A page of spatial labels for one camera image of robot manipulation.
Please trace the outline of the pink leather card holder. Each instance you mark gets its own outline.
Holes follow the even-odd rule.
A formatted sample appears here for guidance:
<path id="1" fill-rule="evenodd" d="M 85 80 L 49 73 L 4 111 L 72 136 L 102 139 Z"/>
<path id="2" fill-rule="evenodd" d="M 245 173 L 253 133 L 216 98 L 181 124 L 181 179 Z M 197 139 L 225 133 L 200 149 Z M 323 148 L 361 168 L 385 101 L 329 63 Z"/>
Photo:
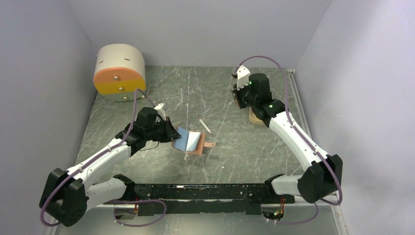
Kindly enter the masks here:
<path id="1" fill-rule="evenodd" d="M 213 148 L 215 142 L 208 142 L 204 132 L 188 131 L 180 126 L 176 131 L 181 137 L 172 142 L 172 147 L 189 155 L 202 155 L 205 148 Z"/>

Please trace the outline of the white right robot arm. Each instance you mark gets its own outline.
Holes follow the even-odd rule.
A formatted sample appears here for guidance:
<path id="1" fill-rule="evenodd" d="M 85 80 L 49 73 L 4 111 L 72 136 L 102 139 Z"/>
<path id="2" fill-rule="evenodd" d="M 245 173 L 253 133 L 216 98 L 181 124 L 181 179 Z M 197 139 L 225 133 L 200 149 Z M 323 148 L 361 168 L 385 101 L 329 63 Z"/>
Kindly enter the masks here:
<path id="1" fill-rule="evenodd" d="M 283 194 L 302 197 L 308 203 L 323 200 L 340 190 L 343 161 L 320 148 L 295 122 L 288 108 L 274 99 L 268 77 L 263 73 L 238 70 L 233 75 L 236 84 L 232 93 L 236 104 L 250 107 L 266 127 L 279 135 L 297 157 L 303 175 L 281 175 L 271 179 L 264 189 L 268 202 L 277 202 Z"/>

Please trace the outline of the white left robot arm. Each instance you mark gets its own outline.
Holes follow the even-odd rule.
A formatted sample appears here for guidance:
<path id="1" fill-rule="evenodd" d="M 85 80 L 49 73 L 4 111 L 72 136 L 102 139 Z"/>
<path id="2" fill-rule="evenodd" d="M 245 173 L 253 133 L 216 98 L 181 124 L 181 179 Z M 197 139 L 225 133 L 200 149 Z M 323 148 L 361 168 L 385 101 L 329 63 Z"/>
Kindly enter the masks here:
<path id="1" fill-rule="evenodd" d="M 182 136 L 159 109 L 133 112 L 132 121 L 98 153 L 66 170 L 50 172 L 39 202 L 40 221 L 48 226 L 70 227 L 97 205 L 116 201 L 128 204 L 137 198 L 135 183 L 118 174 L 97 183 L 116 164 L 142 150 L 147 142 L 173 142 Z"/>

